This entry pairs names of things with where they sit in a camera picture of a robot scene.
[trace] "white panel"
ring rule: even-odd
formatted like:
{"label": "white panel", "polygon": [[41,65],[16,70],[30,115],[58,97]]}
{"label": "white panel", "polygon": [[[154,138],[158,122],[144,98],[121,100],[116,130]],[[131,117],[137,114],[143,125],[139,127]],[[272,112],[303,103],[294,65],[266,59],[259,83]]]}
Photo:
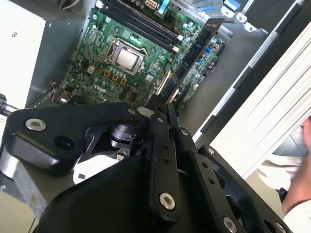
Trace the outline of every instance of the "white panel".
{"label": "white panel", "polygon": [[9,0],[0,2],[0,93],[8,104],[24,108],[45,21]]}
{"label": "white panel", "polygon": [[244,178],[311,114],[311,23],[211,145]]}

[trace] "black bracket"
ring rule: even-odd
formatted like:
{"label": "black bracket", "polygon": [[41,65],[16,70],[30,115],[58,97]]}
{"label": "black bracket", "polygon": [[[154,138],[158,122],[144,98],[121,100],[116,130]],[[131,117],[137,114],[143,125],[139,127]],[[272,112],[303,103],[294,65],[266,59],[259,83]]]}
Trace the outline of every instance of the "black bracket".
{"label": "black bracket", "polygon": [[[141,115],[125,102],[98,105],[66,105],[62,108],[24,109],[7,120],[6,150],[46,172],[59,175],[71,171],[83,153],[86,130],[95,125],[135,125]],[[29,119],[39,119],[41,131],[26,127]]]}

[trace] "person's hand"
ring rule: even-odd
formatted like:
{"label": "person's hand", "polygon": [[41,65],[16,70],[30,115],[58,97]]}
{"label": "person's hand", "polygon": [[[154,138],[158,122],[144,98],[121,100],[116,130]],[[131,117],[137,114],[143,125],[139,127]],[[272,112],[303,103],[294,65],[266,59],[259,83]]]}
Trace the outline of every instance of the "person's hand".
{"label": "person's hand", "polygon": [[303,124],[303,135],[305,138],[305,143],[307,144],[309,154],[311,151],[311,120],[307,118]]}
{"label": "person's hand", "polygon": [[283,213],[287,214],[295,206],[311,200],[311,120],[304,122],[303,133],[309,154],[304,159],[282,203]]}

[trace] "gray metal surface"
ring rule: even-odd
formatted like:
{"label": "gray metal surface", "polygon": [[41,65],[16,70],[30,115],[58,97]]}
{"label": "gray metal surface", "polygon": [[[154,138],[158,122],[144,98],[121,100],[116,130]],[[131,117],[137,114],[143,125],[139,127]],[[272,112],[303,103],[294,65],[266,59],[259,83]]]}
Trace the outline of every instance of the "gray metal surface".
{"label": "gray metal surface", "polygon": [[194,135],[233,84],[264,38],[233,35],[216,63],[179,117],[179,125]]}
{"label": "gray metal surface", "polygon": [[73,172],[62,177],[50,176],[9,155],[5,147],[0,171],[7,176],[0,175],[0,188],[29,205],[37,218],[58,194],[74,185]]}
{"label": "gray metal surface", "polygon": [[52,81],[64,80],[83,24],[82,19],[46,21],[26,107],[50,91]]}

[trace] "motherboard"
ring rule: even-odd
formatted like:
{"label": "motherboard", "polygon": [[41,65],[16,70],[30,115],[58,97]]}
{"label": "motherboard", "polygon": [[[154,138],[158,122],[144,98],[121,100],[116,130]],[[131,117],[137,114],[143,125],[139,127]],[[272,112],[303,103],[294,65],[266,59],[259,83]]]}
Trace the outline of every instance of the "motherboard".
{"label": "motherboard", "polygon": [[[202,27],[165,5],[166,0],[101,2],[102,7],[97,3],[90,13],[66,91],[86,103],[125,101],[145,106],[177,69]],[[215,69],[224,46],[213,37],[191,68],[172,101],[179,112]]]}

